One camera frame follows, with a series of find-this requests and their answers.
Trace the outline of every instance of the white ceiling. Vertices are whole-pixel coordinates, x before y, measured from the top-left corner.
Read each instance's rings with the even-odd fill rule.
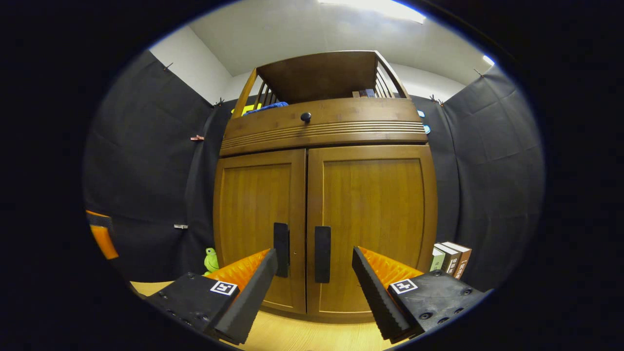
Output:
[[[476,79],[473,69],[490,67],[483,53],[429,18],[419,24],[317,0],[242,0],[190,27],[233,76],[289,57],[337,50],[378,50],[391,63],[464,85]]]

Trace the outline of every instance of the cabinet door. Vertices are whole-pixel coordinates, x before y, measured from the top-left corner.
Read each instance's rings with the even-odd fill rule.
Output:
[[[273,277],[264,306],[304,314],[305,150],[220,159],[213,218],[215,248],[224,267],[273,247],[273,223],[290,229],[290,273]]]
[[[354,246],[429,271],[436,239],[429,146],[349,146],[308,153],[308,313],[369,317],[351,268]],[[331,227],[329,283],[315,282],[314,227]]]

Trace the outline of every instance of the black door handle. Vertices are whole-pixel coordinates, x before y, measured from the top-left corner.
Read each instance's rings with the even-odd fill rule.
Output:
[[[290,271],[290,230],[286,223],[273,223],[273,247],[277,256],[278,277],[288,278]]]
[[[312,119],[312,114],[310,112],[304,112],[301,114],[301,120],[306,123],[310,123]]]
[[[314,227],[314,281],[329,283],[331,227]]]

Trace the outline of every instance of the blue object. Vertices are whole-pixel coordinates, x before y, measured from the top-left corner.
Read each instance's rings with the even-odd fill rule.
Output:
[[[259,108],[259,109],[257,109],[257,110],[252,110],[252,111],[249,111],[249,112],[247,112],[246,114],[244,114],[243,116],[247,116],[247,115],[248,115],[248,114],[250,114],[250,113],[256,113],[256,112],[258,112],[258,111],[264,111],[264,110],[268,110],[268,109],[274,109],[274,108],[276,108],[276,107],[282,107],[282,106],[288,106],[288,103],[287,103],[287,102],[282,102],[282,101],[280,101],[280,102],[276,102],[276,103],[274,103],[274,104],[266,105],[265,107]]]

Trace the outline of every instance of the ceiling light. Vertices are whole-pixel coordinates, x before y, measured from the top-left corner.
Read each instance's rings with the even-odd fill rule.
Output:
[[[427,18],[412,8],[392,0],[318,0],[318,2],[322,4],[340,4],[373,10],[390,17],[409,19],[420,24],[423,24],[425,18]]]
[[[485,55],[483,55],[483,61],[485,61],[485,62],[489,63],[489,64],[490,64],[490,66],[494,66],[494,61],[492,61],[492,59],[491,59],[491,58],[489,58],[489,57],[487,57],[487,56],[485,56]]]

